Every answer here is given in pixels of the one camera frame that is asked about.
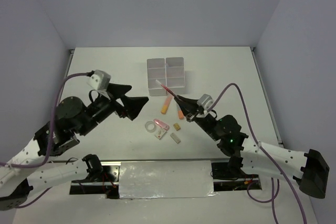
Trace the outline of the small yellow box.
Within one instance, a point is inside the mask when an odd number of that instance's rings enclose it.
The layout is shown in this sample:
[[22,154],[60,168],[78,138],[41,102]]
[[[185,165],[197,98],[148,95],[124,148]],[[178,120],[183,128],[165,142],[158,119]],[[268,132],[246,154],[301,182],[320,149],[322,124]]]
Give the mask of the small yellow box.
[[178,123],[173,124],[176,131],[179,131],[181,129],[180,125]]

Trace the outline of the red pen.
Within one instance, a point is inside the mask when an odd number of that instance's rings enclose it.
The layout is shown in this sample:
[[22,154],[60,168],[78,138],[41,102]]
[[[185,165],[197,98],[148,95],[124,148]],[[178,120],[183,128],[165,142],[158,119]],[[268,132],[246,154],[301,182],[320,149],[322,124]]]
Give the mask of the red pen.
[[169,89],[167,86],[165,86],[161,81],[158,79],[155,80],[155,82],[160,85],[163,89],[165,89],[169,94],[171,94],[175,99],[180,100],[179,96],[175,94],[171,89]]

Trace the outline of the pink utility knife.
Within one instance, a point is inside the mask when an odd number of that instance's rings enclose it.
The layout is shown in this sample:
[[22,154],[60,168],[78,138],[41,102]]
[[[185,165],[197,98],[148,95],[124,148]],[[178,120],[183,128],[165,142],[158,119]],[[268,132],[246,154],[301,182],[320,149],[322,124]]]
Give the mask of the pink utility knife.
[[159,119],[154,119],[153,122],[154,122],[157,126],[163,128],[163,129],[165,129],[166,131],[168,131],[169,128],[170,128],[168,124],[164,123],[163,121],[161,121],[161,120],[159,120]]

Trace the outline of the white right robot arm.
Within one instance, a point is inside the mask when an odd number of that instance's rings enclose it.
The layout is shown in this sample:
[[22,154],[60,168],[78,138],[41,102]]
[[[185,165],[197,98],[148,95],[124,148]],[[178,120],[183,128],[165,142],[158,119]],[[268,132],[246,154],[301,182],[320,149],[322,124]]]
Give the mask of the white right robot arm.
[[261,175],[289,180],[304,194],[325,198],[330,168],[320,152],[293,151],[255,140],[242,132],[232,115],[218,119],[210,109],[213,100],[209,95],[199,100],[178,95],[174,100],[187,121],[195,122],[229,157],[228,171],[233,177]]

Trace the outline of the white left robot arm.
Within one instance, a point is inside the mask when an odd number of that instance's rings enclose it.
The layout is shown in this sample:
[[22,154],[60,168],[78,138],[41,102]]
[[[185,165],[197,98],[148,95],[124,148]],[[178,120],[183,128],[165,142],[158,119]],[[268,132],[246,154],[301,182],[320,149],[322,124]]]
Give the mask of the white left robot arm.
[[59,184],[83,179],[98,181],[104,174],[100,159],[88,154],[56,168],[42,166],[77,146],[77,136],[86,136],[112,113],[133,121],[148,97],[128,97],[130,85],[108,84],[85,105],[78,97],[67,97],[55,108],[51,120],[38,130],[16,156],[1,166],[1,210],[28,206],[28,197],[45,194]]

